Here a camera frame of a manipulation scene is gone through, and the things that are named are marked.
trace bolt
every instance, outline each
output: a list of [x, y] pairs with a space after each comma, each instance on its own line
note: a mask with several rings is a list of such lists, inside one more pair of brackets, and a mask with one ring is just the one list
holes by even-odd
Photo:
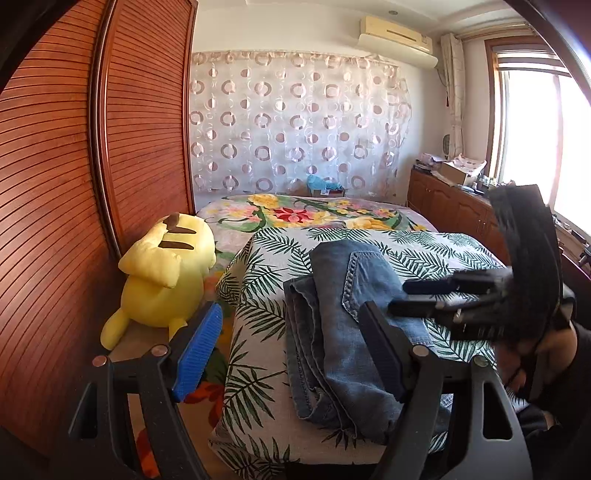
[[150, 352], [154, 356], [164, 356], [168, 353], [168, 347], [166, 345], [154, 345]]
[[482, 355], [476, 355], [474, 357], [474, 363], [479, 366], [479, 367], [488, 367], [488, 360], [486, 359], [486, 357], [482, 356]]
[[429, 354], [429, 349], [424, 345], [415, 345], [413, 347], [413, 353], [416, 356], [427, 356]]
[[102, 367], [105, 363], [107, 363], [107, 357], [104, 355], [98, 355], [92, 359], [92, 365], [94, 367]]

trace circle pattern curtain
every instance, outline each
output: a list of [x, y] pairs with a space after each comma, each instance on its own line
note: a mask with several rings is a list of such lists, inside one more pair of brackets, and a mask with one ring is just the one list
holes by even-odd
[[411, 118], [398, 67], [311, 52], [194, 53], [189, 140], [203, 193], [305, 194], [308, 175], [348, 196], [393, 197]]

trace sliding wardrobe door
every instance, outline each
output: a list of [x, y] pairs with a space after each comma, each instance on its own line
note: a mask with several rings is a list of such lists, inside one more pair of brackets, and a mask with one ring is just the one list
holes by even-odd
[[193, 211], [195, 12], [80, 0], [0, 93], [0, 425], [45, 455], [119, 306], [118, 258], [158, 218]]
[[121, 253], [158, 218], [194, 213], [186, 99], [195, 13], [189, 0], [116, 0], [105, 24], [93, 119]]
[[46, 455], [123, 281], [87, 143], [103, 8], [103, 0], [81, 0], [0, 93], [0, 424]]

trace window frame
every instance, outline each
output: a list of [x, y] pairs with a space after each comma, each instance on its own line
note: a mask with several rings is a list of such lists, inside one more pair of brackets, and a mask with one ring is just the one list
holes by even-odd
[[538, 44], [547, 43], [537, 35], [513, 35], [510, 37], [489, 38], [484, 41], [486, 50], [486, 63], [488, 65], [488, 89], [489, 89], [489, 121], [488, 121], [488, 144], [486, 146], [486, 166], [484, 174], [489, 177], [498, 178], [501, 168], [501, 160], [505, 144], [505, 97], [506, 91], [502, 81], [502, 72], [498, 70], [498, 62], [493, 48], [504, 45], [515, 44]]
[[[515, 44], [541, 44], [547, 46], [548, 44], [536, 35], [513, 35], [510, 37], [499, 37], [490, 38], [484, 41], [486, 50], [486, 62], [488, 64], [489, 74], [489, 132], [488, 132], [488, 145], [486, 149], [486, 166], [484, 168], [484, 174], [489, 177], [499, 178], [501, 173], [501, 167], [504, 161], [505, 154], [505, 141], [506, 141], [506, 112], [505, 108], [508, 101], [508, 89], [506, 88], [506, 80], [504, 73], [498, 70], [498, 61], [493, 48], [496, 46], [515, 45]], [[557, 161], [556, 161], [556, 173], [554, 175], [554, 181], [552, 190], [550, 193], [550, 200], [548, 205], [552, 209], [552, 212], [556, 215], [556, 218], [561, 223], [566, 223], [572, 230], [576, 231], [579, 235], [586, 238], [591, 243], [591, 232], [585, 232], [579, 228], [568, 218], [559, 214], [554, 210], [554, 204], [558, 193], [558, 183], [560, 181], [560, 170], [563, 156], [563, 145], [564, 145], [564, 118], [562, 104], [560, 102], [561, 87], [558, 75], [554, 75], [554, 81], [556, 85], [556, 93], [558, 95], [558, 147], [557, 147]]]

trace white ceiling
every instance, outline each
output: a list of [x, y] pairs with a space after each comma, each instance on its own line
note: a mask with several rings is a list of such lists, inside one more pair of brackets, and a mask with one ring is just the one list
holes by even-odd
[[[450, 31], [462, 33], [493, 24], [522, 21], [503, 0], [199, 0], [199, 9], [262, 4], [322, 4], [358, 10], [433, 37]], [[398, 14], [391, 15], [390, 10]]]

